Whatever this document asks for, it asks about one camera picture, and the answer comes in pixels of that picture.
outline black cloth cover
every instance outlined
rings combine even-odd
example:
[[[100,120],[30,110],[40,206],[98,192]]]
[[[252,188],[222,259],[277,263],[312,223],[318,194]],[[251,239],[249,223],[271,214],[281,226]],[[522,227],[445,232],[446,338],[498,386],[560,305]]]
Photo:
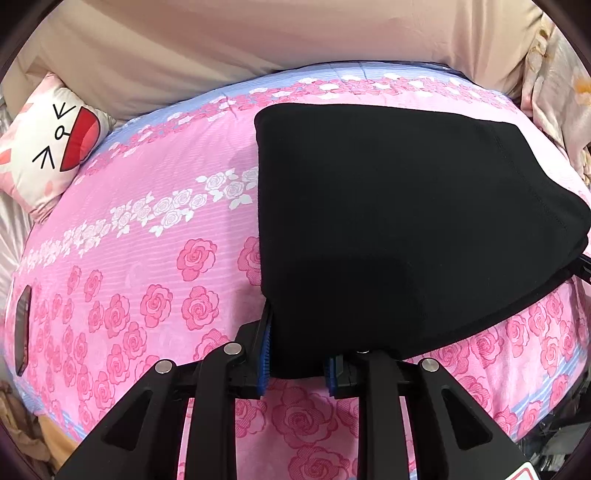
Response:
[[[474,335],[558,287],[587,245],[589,208],[546,176],[515,125],[283,103],[255,126],[275,376]]]

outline metal screw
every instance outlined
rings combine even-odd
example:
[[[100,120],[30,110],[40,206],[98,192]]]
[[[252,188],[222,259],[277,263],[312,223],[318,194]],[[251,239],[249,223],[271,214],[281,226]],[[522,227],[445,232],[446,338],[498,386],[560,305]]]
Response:
[[[161,360],[154,368],[159,374],[167,374],[173,369],[173,363],[170,360]]]
[[[427,372],[436,372],[439,370],[439,362],[434,358],[426,358],[421,362],[421,367],[425,369]]]
[[[224,348],[223,351],[226,355],[238,355],[242,352],[242,345],[240,343],[229,343]]]

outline cartoon face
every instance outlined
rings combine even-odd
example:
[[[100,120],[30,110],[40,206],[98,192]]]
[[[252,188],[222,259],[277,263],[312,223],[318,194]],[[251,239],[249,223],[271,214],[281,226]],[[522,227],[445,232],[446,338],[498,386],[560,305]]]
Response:
[[[0,189],[42,222],[111,124],[48,73],[0,138]]]
[[[83,106],[68,108],[63,102],[59,110],[55,103],[52,107],[54,124],[57,125],[53,139],[32,159],[32,163],[37,162],[40,169],[55,170],[54,159],[59,158],[56,154],[63,152],[59,169],[68,171],[77,167],[95,146],[100,136],[100,122],[93,112]]]

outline floral bedding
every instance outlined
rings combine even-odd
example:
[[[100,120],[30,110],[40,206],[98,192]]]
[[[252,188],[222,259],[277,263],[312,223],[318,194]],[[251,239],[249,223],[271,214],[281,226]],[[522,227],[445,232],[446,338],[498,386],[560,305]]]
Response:
[[[565,157],[509,99],[441,66],[316,65],[134,119],[105,140],[34,228],[14,275],[7,360],[14,371],[15,306],[30,284],[30,360],[17,386],[32,411],[81,441],[159,359],[202,359],[259,318],[252,121],[277,102],[391,105],[511,122],[553,180],[591,201]],[[573,279],[520,314],[411,361],[438,359],[518,439],[583,371],[588,318]],[[239,478],[354,478],[358,416],[357,400],[330,399],[321,379],[272,380],[263,399],[236,402]],[[407,445],[414,472],[410,438]],[[179,479],[183,472],[181,456]]]

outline blue stripe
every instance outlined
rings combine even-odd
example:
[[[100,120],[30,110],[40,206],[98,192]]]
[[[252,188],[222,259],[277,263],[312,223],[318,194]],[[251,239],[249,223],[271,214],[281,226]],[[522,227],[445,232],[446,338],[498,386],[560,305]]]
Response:
[[[416,79],[420,76],[433,77],[448,82],[451,77],[466,85],[473,85],[472,82],[458,72],[442,64],[431,64],[422,62],[383,62],[383,61],[344,61],[337,63],[321,63],[310,65],[295,70],[272,73],[263,77],[240,82],[234,85],[225,86],[184,100],[160,110],[130,120],[122,127],[115,130],[105,139],[96,150],[97,153],[106,151],[113,143],[126,143],[132,135],[146,125],[157,125],[167,121],[166,119],[177,112],[189,112],[220,96],[234,97],[245,95],[255,88],[281,88],[295,84],[302,78],[313,77],[319,80],[337,80],[345,75],[354,75],[364,79],[378,80],[384,77],[385,73],[393,73],[409,79]]]
[[[581,363],[586,363],[586,361],[587,350],[581,348],[580,345],[577,345],[577,348],[573,352],[573,357],[569,362],[566,362],[566,360],[562,358],[558,364],[558,368],[556,369],[556,373],[554,374],[554,376],[547,376],[544,379],[544,382],[542,383],[542,387],[538,391],[536,391],[535,394],[526,397],[511,409],[511,411],[515,413],[519,419],[517,425],[519,425],[520,422],[523,420],[523,414],[525,413],[525,409],[532,402],[542,402],[542,409],[540,410],[538,416],[539,420],[543,419],[548,413],[550,413],[550,396],[552,391],[552,383],[554,382],[554,380],[556,380],[556,378],[558,378],[560,375],[566,374],[569,376],[569,380],[571,382],[574,381],[575,379],[572,378],[574,371]],[[513,433],[511,434],[511,438],[513,440],[517,440],[517,433],[518,428],[515,428]]]

